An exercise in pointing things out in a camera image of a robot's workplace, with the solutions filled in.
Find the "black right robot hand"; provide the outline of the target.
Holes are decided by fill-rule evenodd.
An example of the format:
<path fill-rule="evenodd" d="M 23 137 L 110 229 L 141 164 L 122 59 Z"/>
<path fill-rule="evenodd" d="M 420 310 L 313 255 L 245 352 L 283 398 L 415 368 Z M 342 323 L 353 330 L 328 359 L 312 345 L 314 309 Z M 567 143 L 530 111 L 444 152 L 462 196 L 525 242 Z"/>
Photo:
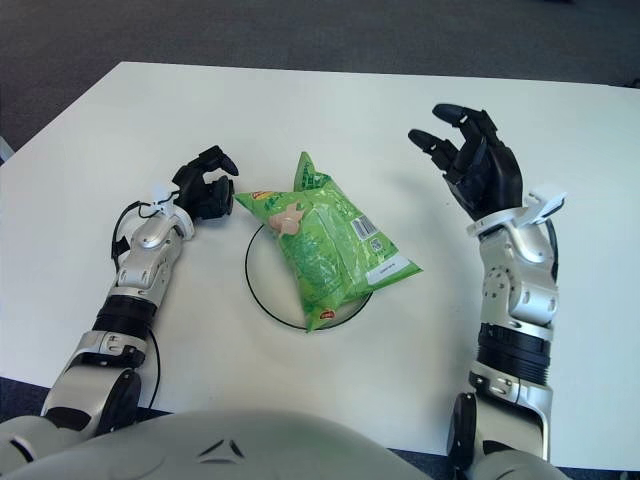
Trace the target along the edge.
<path fill-rule="evenodd" d="M 462 209 L 474 221 L 522 206 L 522 174 L 512 150 L 499 139 L 497 127 L 484 110 L 440 103 L 432 113 L 458 129 L 464 143 L 456 147 L 419 129 L 409 140 L 442 172 L 443 179 Z"/>

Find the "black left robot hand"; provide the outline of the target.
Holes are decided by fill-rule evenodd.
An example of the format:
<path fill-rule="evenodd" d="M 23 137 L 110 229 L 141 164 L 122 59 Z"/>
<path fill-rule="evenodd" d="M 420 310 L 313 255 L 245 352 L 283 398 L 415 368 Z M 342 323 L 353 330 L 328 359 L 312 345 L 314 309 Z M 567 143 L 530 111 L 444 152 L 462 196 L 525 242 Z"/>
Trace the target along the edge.
<path fill-rule="evenodd" d="M 175 205 L 192 220 L 209 220 L 230 215 L 233 209 L 234 183 L 239 170 L 218 146 L 201 152 L 179 168 L 172 182 L 178 187 Z"/>

